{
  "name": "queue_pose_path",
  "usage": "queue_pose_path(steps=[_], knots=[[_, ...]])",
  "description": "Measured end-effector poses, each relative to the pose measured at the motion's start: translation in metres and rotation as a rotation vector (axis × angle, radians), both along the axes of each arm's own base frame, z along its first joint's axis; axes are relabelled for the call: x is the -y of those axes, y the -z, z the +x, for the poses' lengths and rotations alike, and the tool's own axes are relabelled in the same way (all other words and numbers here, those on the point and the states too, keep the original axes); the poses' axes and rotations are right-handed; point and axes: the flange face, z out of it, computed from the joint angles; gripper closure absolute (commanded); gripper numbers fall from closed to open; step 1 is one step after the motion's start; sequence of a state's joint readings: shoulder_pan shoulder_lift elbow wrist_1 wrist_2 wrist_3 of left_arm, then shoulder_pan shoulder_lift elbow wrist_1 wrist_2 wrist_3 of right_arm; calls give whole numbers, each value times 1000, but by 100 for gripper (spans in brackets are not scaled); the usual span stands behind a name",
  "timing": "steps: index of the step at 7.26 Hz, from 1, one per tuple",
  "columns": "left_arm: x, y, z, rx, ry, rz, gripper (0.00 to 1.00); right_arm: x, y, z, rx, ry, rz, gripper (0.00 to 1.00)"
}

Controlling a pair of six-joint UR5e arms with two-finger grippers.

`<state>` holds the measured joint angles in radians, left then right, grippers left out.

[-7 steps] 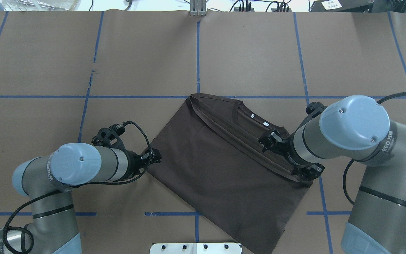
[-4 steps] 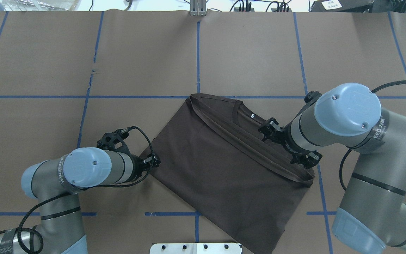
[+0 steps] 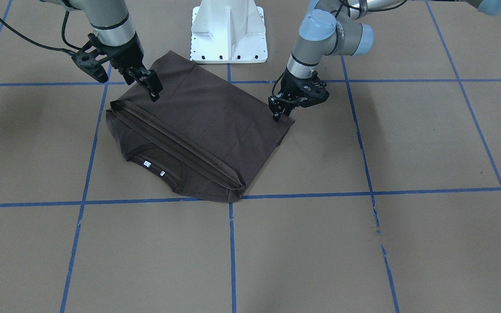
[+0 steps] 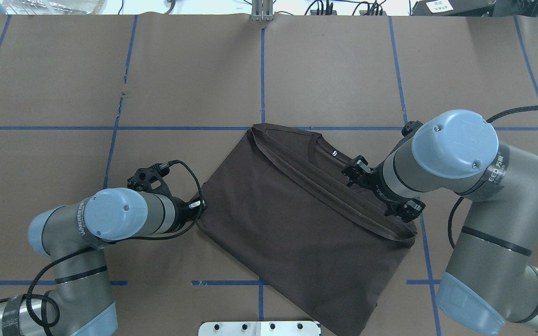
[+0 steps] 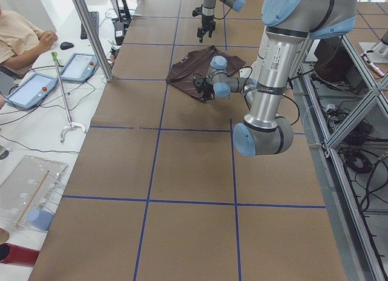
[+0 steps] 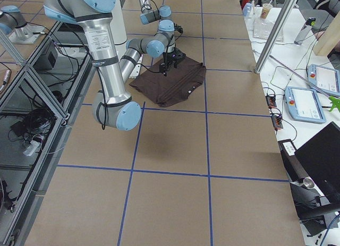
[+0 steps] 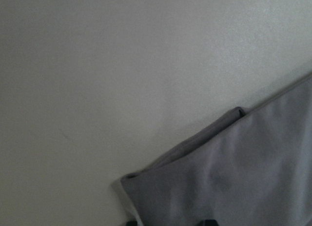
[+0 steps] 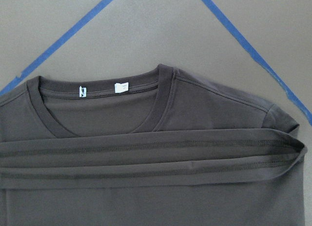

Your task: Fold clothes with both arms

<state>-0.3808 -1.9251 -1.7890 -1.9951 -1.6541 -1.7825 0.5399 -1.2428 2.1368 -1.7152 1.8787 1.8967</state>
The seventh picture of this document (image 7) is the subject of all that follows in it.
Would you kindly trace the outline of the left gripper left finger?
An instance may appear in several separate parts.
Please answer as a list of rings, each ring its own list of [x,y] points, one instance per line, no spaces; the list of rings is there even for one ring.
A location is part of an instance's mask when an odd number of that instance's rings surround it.
[[[128,221],[126,226],[137,226],[137,221]]]

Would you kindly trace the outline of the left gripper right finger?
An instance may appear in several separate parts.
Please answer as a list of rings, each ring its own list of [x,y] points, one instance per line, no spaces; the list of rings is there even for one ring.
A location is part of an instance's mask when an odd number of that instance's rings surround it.
[[[196,226],[218,226],[218,222],[215,219],[201,220]]]

